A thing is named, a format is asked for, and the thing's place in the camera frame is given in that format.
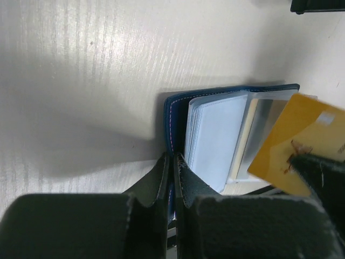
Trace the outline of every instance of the white stitching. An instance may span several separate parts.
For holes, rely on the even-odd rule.
[[[289,87],[289,88],[279,88],[279,89],[272,89],[272,90],[259,90],[259,89],[252,89],[252,90],[234,90],[234,91],[226,91],[226,92],[221,92],[221,93],[233,93],[233,92],[239,92],[239,91],[249,91],[249,92],[271,92],[271,91],[280,91],[280,90],[293,90],[294,87]],[[172,152],[174,152],[174,147],[173,147],[173,139],[172,139],[172,136],[171,136],[171,110],[172,110],[172,107],[173,107],[173,104],[178,102],[178,101],[181,101],[181,100],[184,100],[184,99],[189,99],[189,98],[196,98],[196,97],[200,97],[200,96],[211,96],[213,94],[221,94],[221,93],[204,93],[204,94],[198,94],[196,96],[188,96],[188,97],[184,97],[184,98],[181,98],[179,100],[175,100],[173,101],[171,104],[170,104],[170,114],[169,114],[169,133],[170,133],[170,144],[171,144],[171,150]]]
[[[163,175],[164,175],[164,171],[165,171],[165,165],[166,165],[166,163],[167,163],[167,157],[166,157],[166,156],[164,156]],[[159,193],[160,193],[160,190],[161,190],[161,188],[162,188],[163,178],[164,178],[164,176],[162,176],[161,183],[160,183],[160,186],[159,186],[159,188],[158,188],[158,192],[157,192],[156,199],[157,199],[157,197],[158,197],[158,195],[159,195]]]
[[[170,205],[170,197],[171,197],[171,192],[173,191],[173,189],[170,190],[170,193],[169,193],[169,199],[168,199],[168,205]]]

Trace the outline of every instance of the leather cover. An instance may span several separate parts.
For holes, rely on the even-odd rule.
[[[300,162],[299,167],[321,186],[322,169],[317,172],[317,164],[304,158]],[[343,174],[341,165],[331,162],[329,166]],[[344,243],[326,205],[325,210],[316,200],[288,195],[222,196],[194,174],[178,153],[174,179],[178,258],[344,258]],[[331,188],[328,180],[325,176],[324,187]],[[337,197],[344,196],[343,190],[332,193],[328,202],[343,202]]]
[[[188,117],[189,101],[196,97],[209,96],[220,93],[233,93],[238,91],[250,92],[270,92],[281,90],[299,90],[298,84],[278,85],[278,86],[228,86],[194,90],[175,94],[168,97],[164,103],[164,137],[167,152],[173,156],[177,152],[183,153],[185,130]]]
[[[304,154],[295,156],[291,165],[323,205],[345,246],[345,163]]]

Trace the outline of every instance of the card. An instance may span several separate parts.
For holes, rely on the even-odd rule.
[[[248,172],[286,193],[309,196],[308,187],[289,161],[312,153],[345,160],[345,111],[302,94],[285,106]]]

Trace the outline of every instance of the gold card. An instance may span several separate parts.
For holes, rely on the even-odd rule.
[[[286,193],[309,196],[289,161],[297,154],[345,160],[345,111],[302,94],[285,106],[248,172]]]

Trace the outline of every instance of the white surface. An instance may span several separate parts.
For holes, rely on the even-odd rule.
[[[299,83],[345,107],[343,14],[289,5],[0,1],[1,213],[23,193],[126,189],[164,150],[170,92]]]

